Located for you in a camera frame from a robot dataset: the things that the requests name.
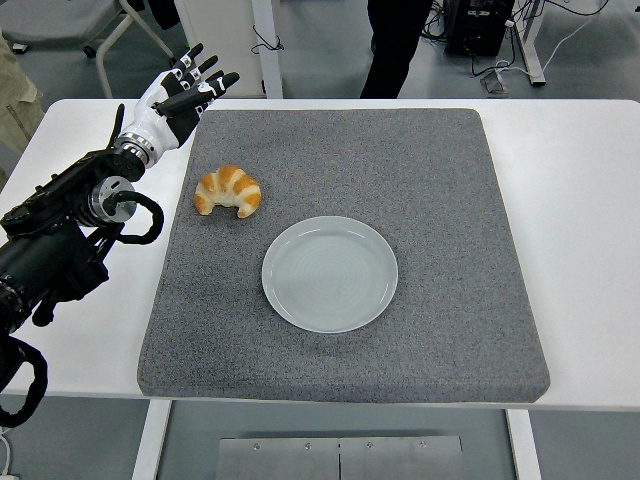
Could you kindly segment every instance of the robotic arm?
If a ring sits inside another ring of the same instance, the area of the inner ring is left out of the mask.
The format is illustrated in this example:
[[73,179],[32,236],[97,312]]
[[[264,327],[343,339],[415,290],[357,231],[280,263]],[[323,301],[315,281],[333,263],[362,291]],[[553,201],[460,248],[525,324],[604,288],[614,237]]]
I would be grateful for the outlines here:
[[[33,366],[35,377],[19,412],[0,408],[1,426],[24,423],[47,387],[47,364],[40,352],[11,334],[32,312],[35,325],[48,325],[58,302],[80,300],[108,280],[103,261],[116,241],[148,244],[160,235],[162,209],[135,192],[132,183],[167,150],[184,144],[207,105],[239,79],[237,73],[219,71],[204,80],[217,57],[198,67],[194,59],[201,51],[202,45],[196,45],[173,69],[158,75],[136,104],[133,123],[124,129],[120,105],[104,150],[89,152],[53,175],[0,220],[9,239],[0,247],[0,392],[24,362]],[[122,235],[138,205],[152,213],[151,228],[140,236]],[[81,225],[95,230],[85,237]]]

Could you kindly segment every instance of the gray floor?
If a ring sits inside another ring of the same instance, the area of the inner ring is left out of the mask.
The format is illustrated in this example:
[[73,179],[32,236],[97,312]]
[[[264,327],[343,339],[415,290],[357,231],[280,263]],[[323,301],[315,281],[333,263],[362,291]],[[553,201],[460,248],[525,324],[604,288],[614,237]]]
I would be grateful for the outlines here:
[[[507,98],[623,98],[640,100],[640,13],[638,0],[615,0],[558,50],[545,74],[547,85],[530,86],[518,71],[504,72]],[[565,3],[580,9],[577,0]],[[281,65],[290,98],[355,98],[371,61],[366,0],[281,0]],[[536,47],[542,63],[557,43],[586,19],[547,5]],[[160,31],[177,53],[186,40],[180,26]],[[448,57],[442,45],[422,42],[401,92],[403,98],[489,98],[471,75],[465,57]],[[119,60],[128,55],[127,63]],[[500,58],[511,59],[505,41]],[[495,59],[479,59],[477,69]],[[100,98],[92,60],[78,49],[33,48],[20,57],[42,91],[45,109],[63,98]],[[139,29],[116,43],[106,67],[114,95],[137,98],[166,58]],[[516,51],[515,66],[524,67]],[[0,145],[0,166],[11,171],[17,155]],[[19,399],[3,399],[16,405]],[[22,479],[130,476],[147,402],[46,399],[32,420],[9,432],[11,472]],[[302,406],[239,408],[236,403],[178,402],[169,426],[159,478],[214,478],[217,445],[225,436],[252,434],[427,434],[455,433],[484,452],[470,478],[513,478],[505,447],[504,418],[496,412],[441,411],[400,407]],[[555,479],[636,478],[640,468],[640,415],[596,412],[532,412],[542,475]],[[486,429],[485,445],[479,440]],[[0,448],[0,464],[4,453]]]

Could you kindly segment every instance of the plate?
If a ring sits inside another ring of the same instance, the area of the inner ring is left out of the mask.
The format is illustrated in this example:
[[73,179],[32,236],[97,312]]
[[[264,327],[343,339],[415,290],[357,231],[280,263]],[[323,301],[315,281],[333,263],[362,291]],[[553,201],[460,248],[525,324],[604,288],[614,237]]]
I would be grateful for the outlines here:
[[380,315],[398,284],[386,240],[346,217],[314,217],[276,238],[262,263],[262,286],[285,320],[311,332],[342,333]]

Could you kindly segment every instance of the chair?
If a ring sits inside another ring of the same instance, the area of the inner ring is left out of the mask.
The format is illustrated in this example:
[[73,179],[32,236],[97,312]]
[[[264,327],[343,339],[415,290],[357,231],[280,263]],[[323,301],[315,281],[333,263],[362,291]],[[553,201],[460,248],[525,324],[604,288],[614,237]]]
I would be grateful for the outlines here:
[[173,52],[151,30],[127,0],[7,0],[0,5],[0,28],[8,41],[32,46],[65,47],[85,45],[96,38],[124,10],[122,21],[102,42],[96,57],[98,77],[106,98],[113,98],[104,56],[132,23],[137,23],[175,62]]

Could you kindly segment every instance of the white robotic hand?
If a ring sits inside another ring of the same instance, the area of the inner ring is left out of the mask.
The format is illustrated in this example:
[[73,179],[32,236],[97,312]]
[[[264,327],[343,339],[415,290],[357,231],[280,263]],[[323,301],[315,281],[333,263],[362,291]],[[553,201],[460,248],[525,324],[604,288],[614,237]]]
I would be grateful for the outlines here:
[[200,52],[202,44],[178,60],[173,69],[158,75],[136,104],[133,123],[123,128],[115,141],[114,146],[134,153],[146,168],[155,165],[167,150],[180,147],[207,105],[240,78],[235,72],[218,71],[204,80],[202,75],[218,57],[213,56],[198,67],[194,59]]

